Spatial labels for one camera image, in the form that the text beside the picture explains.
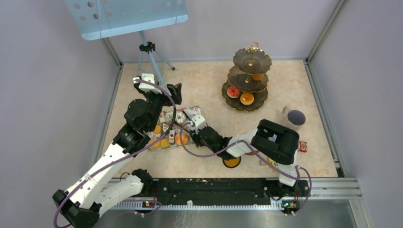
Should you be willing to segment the round golden bun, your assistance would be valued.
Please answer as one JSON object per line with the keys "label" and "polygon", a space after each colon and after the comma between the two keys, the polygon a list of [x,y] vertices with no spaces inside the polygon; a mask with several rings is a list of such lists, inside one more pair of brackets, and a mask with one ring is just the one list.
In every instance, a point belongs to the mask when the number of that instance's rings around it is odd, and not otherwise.
{"label": "round golden bun", "polygon": [[179,146],[187,145],[189,142],[189,136],[185,132],[177,133],[174,140],[175,140],[175,143]]}

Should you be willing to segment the white chocolate-striped donut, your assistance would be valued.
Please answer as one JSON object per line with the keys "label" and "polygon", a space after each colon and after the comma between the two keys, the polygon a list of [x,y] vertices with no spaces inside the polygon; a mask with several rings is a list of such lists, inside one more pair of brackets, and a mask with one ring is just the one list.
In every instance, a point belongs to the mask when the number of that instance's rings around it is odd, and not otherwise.
{"label": "white chocolate-striped donut", "polygon": [[176,118],[175,118],[175,122],[177,125],[184,124],[186,122],[186,120],[187,120],[187,117],[184,112],[182,112],[182,111],[177,112]]}

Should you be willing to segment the white cake slice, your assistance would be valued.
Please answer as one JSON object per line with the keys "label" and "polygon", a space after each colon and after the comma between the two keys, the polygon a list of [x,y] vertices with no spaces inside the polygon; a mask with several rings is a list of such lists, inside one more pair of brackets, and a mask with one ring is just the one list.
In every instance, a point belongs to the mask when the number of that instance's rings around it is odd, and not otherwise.
{"label": "white cake slice", "polygon": [[170,144],[175,144],[175,136],[176,136],[175,130],[170,130],[168,135],[168,142]]}

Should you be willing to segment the round biscuit cookie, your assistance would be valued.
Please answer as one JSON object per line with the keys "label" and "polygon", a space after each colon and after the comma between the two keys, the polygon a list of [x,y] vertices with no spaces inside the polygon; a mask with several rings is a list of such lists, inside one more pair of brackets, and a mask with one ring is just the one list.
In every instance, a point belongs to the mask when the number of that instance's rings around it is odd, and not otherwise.
{"label": "round biscuit cookie", "polygon": [[153,131],[153,134],[160,135],[161,132],[162,132],[162,127],[160,125],[156,125],[156,127],[155,127],[155,129]]}

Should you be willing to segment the red sprinkled donut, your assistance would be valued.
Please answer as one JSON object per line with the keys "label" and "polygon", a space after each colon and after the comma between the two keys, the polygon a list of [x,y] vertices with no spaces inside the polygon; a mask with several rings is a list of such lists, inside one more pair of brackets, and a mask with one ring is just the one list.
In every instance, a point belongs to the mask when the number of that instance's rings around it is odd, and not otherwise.
{"label": "red sprinkled donut", "polygon": [[240,90],[234,86],[230,86],[227,89],[227,96],[232,99],[236,99],[240,96]]}

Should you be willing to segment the orange fruit tart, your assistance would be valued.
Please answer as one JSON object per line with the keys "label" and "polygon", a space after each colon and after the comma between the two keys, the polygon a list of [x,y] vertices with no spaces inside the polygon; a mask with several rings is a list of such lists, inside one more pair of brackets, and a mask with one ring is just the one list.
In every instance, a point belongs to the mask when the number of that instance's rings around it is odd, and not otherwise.
{"label": "orange fruit tart", "polygon": [[255,97],[254,97],[254,95],[251,94],[251,93],[243,93],[243,94],[240,96],[240,102],[241,102],[243,105],[251,105],[251,104],[253,104],[254,100],[255,100]]}

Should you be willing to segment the brown croissant pastry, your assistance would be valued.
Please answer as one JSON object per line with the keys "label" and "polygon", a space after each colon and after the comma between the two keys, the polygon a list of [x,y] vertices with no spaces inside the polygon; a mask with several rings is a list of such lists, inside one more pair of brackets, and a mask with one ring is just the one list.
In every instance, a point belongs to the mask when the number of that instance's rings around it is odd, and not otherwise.
{"label": "brown croissant pastry", "polygon": [[261,81],[262,78],[263,78],[263,74],[253,74],[253,75],[251,76],[251,78],[252,78],[252,80],[254,80],[254,81]]}

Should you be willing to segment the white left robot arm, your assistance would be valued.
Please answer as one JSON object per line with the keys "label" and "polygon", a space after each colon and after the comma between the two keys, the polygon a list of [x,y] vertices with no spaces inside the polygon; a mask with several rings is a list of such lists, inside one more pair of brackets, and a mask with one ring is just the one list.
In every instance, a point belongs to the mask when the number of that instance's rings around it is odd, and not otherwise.
{"label": "white left robot arm", "polygon": [[147,150],[164,106],[182,103],[182,84],[168,84],[167,90],[136,78],[134,87],[145,99],[133,100],[127,108],[125,125],[106,152],[74,185],[57,190],[52,199],[56,215],[62,215],[74,228],[91,228],[110,208],[128,197],[147,196],[153,190],[153,178],[143,169],[133,171],[124,180],[105,188],[114,175],[139,153]]}

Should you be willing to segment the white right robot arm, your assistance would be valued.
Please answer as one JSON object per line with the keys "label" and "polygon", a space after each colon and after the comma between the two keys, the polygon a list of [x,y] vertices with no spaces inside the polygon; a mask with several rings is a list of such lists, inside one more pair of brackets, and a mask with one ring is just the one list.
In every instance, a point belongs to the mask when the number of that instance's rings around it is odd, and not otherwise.
{"label": "white right robot arm", "polygon": [[300,175],[295,165],[299,147],[296,131],[263,119],[248,133],[223,137],[203,117],[196,116],[190,122],[190,136],[197,147],[207,147],[225,161],[239,159],[247,153],[258,157],[264,154],[277,163],[274,169],[279,173],[279,191],[285,196],[297,191]]}

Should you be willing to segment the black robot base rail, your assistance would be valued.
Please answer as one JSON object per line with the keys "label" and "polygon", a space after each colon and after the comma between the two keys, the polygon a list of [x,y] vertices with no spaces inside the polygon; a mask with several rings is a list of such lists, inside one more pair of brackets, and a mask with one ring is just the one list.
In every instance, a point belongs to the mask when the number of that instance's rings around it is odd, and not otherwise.
{"label": "black robot base rail", "polygon": [[275,200],[301,199],[308,194],[308,181],[293,186],[270,178],[160,178],[146,184],[135,199],[158,200],[164,206],[260,206]]}

